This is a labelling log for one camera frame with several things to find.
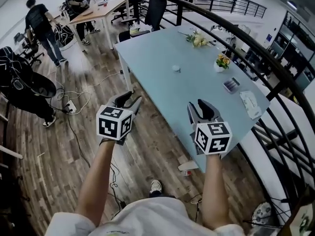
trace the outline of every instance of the wooden floor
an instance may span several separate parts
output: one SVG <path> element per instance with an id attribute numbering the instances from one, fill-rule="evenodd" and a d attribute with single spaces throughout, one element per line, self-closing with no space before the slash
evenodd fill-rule
<path id="1" fill-rule="evenodd" d="M 116 39 L 116 34 L 122 29 L 119 23 L 114 26 L 116 28 L 111 29 L 112 39 Z M 52 81 L 57 78 L 65 91 L 87 92 L 73 99 L 78 108 L 91 96 L 80 114 L 69 116 L 83 154 L 90 163 L 98 144 L 96 112 L 112 95 L 126 90 L 122 75 L 113 75 L 100 86 L 92 87 L 120 70 L 117 54 L 108 48 L 102 25 L 98 27 L 101 28 L 100 33 L 87 37 L 92 44 L 86 53 L 80 51 L 78 44 L 63 51 L 69 63 L 62 68 L 56 69 L 47 55 L 41 58 L 41 65 L 33 67 Z M 192 176 L 184 177 L 177 170 L 179 164 L 189 160 L 188 153 L 183 150 L 140 84 L 134 78 L 132 82 L 135 87 L 133 97 L 142 95 L 143 104 L 125 145 L 115 146 L 112 162 L 120 171 L 116 170 L 116 193 L 127 204 L 146 198 L 151 180 L 157 178 L 162 181 L 165 192 L 188 201 L 202 192 L 203 174 L 195 170 Z M 55 98 L 52 105 L 61 107 Z M 23 160 L 17 160 L 15 174 L 24 177 L 21 188 L 24 195 L 30 198 L 25 206 L 38 235 L 44 235 L 55 212 L 74 211 L 80 187 L 89 170 L 69 128 L 67 115 L 58 112 L 57 118 L 52 127 L 45 129 L 43 120 L 36 115 L 13 107 L 9 114 L 7 147 L 24 156 Z M 239 150 L 234 149 L 222 161 L 231 218 L 248 231 L 250 227 L 242 220 L 250 219 L 255 207 L 264 200 L 261 188 Z M 190 217 L 194 218 L 196 206 L 185 205 Z M 117 211 L 114 198 L 109 196 L 102 221 L 110 220 Z"/>

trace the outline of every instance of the table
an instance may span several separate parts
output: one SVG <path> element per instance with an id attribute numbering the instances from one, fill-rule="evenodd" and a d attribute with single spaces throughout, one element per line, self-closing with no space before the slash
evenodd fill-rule
<path id="1" fill-rule="evenodd" d="M 129 3 L 128 0 L 108 0 L 108 3 L 106 6 L 98 6 L 97 4 L 93 4 L 90 6 L 90 9 L 93 10 L 93 13 L 83 16 L 82 13 L 78 15 L 76 18 L 70 21 L 71 25 L 76 25 L 79 23 L 85 23 L 88 21 L 92 21 L 98 18 L 102 18 L 105 20 L 104 28 L 105 28 L 105 34 L 107 38 L 107 42 L 109 44 L 109 47 L 111 50 L 114 49 L 112 41 L 110 39 L 109 31 L 108 31 L 108 24 L 107 24 L 107 16 L 112 13 L 114 10 L 116 10 L 118 7 L 120 7 L 123 4 L 126 4 L 126 11 L 127 11 L 127 19 L 130 18 L 130 9 L 129 9 Z M 75 36 L 78 40 L 78 43 L 81 43 L 80 39 L 78 38 L 77 34 L 75 33 Z"/>
<path id="2" fill-rule="evenodd" d="M 252 120 L 239 96 L 240 91 L 250 90 L 255 94 L 262 113 L 270 102 L 242 70 L 231 62 L 222 73 L 214 71 L 214 62 L 220 53 L 216 47 L 193 48 L 178 32 L 187 27 L 171 27 L 154 31 L 115 45 L 128 90 L 132 90 L 128 67 L 152 99 L 173 132 L 188 153 L 205 171 L 205 155 L 197 155 L 190 138 L 193 132 L 187 113 L 187 105 L 203 99 L 214 105 L 224 121 L 231 127 L 233 138 L 229 151 L 235 147 L 258 121 Z M 181 72 L 174 72 L 178 65 Z M 235 77 L 240 82 L 238 91 L 228 93 L 222 83 Z"/>

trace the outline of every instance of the metal railing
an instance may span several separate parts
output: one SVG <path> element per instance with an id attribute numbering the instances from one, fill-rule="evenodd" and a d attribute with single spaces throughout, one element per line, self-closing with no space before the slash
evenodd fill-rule
<path id="1" fill-rule="evenodd" d="M 139 21 L 144 23 L 142 17 L 145 17 L 145 14 L 139 12 L 139 7 L 144 11 L 148 10 L 147 7 L 141 6 L 137 3 L 137 0 L 134 0 L 134 17 Z M 306 140 L 302 134 L 300 125 L 298 125 L 299 120 L 295 120 L 293 114 L 290 112 L 289 107 L 287 106 L 287 102 L 285 103 L 279 93 L 283 89 L 289 89 L 295 99 L 297 100 L 299 106 L 304 113 L 308 124 L 310 125 L 313 133 L 315 134 L 315 115 L 312 111 L 311 106 L 309 105 L 307 99 L 305 98 L 303 92 L 299 89 L 298 85 L 295 83 L 293 77 L 290 75 L 288 71 L 284 69 L 284 67 L 280 64 L 278 60 L 276 60 L 268 50 L 264 49 L 259 43 L 257 43 L 252 37 L 246 34 L 237 26 L 233 25 L 229 21 L 224 18 L 218 16 L 217 14 L 210 12 L 209 10 L 205 10 L 200 6 L 190 3 L 185 0 L 167 0 L 177 6 L 176 10 L 166 9 L 164 16 L 162 18 L 161 28 L 164 29 L 165 25 L 163 23 L 167 22 L 172 26 L 180 26 L 182 22 L 188 22 L 191 25 L 199 28 L 204 33 L 210 35 L 214 38 L 218 43 L 222 44 L 226 50 L 231 51 L 241 62 L 246 66 L 247 71 L 255 74 L 256 77 L 269 89 L 269 93 L 266 95 L 269 101 L 277 102 L 277 105 L 281 107 L 282 115 L 286 115 L 288 122 L 290 122 L 291 126 L 293 126 L 293 130 L 287 132 L 283 128 L 283 123 L 277 119 L 275 113 L 269 107 L 266 113 L 269 115 L 269 119 L 272 120 L 273 126 L 277 128 L 277 130 L 273 130 L 270 128 L 270 124 L 265 122 L 262 118 L 258 121 L 257 125 L 253 127 L 252 132 L 257 138 L 259 144 L 265 151 L 268 156 L 271 164 L 273 165 L 279 180 L 281 181 L 282 188 L 285 192 L 286 198 L 284 202 L 288 202 L 291 210 L 295 208 L 298 203 L 299 198 L 303 195 L 307 185 L 309 183 L 306 182 L 305 176 L 306 174 L 310 175 L 312 178 L 312 183 L 315 185 L 314 177 L 315 177 L 315 160 L 312 158 L 310 154 L 309 147 L 306 143 Z M 203 17 L 211 20 L 213 23 L 218 24 L 226 31 L 233 34 L 235 37 L 242 40 L 246 43 L 251 51 L 253 51 L 257 56 L 260 57 L 260 62 L 264 64 L 264 67 L 267 68 L 269 73 L 273 73 L 280 81 L 278 85 L 273 87 L 264 77 L 266 72 L 262 71 L 256 65 L 253 65 L 251 61 L 249 61 L 246 57 L 244 57 L 239 51 L 235 50 L 231 43 L 227 43 L 223 39 L 220 39 L 216 36 L 210 29 L 207 29 L 198 23 L 186 18 L 183 16 L 184 10 L 193 11 L 202 15 Z M 175 19 L 171 20 L 169 15 L 175 15 Z M 299 139 L 301 146 L 298 146 L 293 139 Z M 275 154 L 279 157 L 279 160 L 276 162 Z M 297 172 L 293 172 L 292 169 L 288 166 L 288 160 L 294 162 Z"/>
<path id="2" fill-rule="evenodd" d="M 224 11 L 262 18 L 266 7 L 250 0 L 186 0 L 209 11 Z"/>

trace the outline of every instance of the foot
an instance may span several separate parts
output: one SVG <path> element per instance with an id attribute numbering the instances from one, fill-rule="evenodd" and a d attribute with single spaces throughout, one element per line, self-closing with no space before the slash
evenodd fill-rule
<path id="1" fill-rule="evenodd" d="M 159 191 L 160 193 L 162 193 L 162 184 L 159 180 L 154 179 L 151 182 L 151 191 L 150 193 L 154 192 L 154 191 Z"/>
<path id="2" fill-rule="evenodd" d="M 81 43 L 84 44 L 84 45 L 89 45 L 90 44 L 90 42 L 88 40 L 86 40 L 85 38 L 82 39 Z"/>
<path id="3" fill-rule="evenodd" d="M 94 28 L 94 30 L 90 31 L 90 33 L 95 33 L 95 32 L 99 32 L 100 29 Z"/>
<path id="4" fill-rule="evenodd" d="M 43 126 L 45 127 L 45 128 L 48 128 L 48 127 L 50 127 L 55 121 L 56 121 L 56 117 L 55 116 L 53 116 L 53 120 L 51 121 L 51 122 L 49 122 L 49 121 L 45 121 L 44 123 L 43 123 Z"/>

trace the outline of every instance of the paper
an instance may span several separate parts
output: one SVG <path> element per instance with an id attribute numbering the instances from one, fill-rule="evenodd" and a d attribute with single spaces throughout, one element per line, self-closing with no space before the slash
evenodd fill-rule
<path id="1" fill-rule="evenodd" d="M 251 119 L 256 119 L 261 116 L 261 108 L 258 106 L 257 100 L 253 92 L 243 91 L 240 92 L 240 97 L 244 103 L 247 114 Z"/>

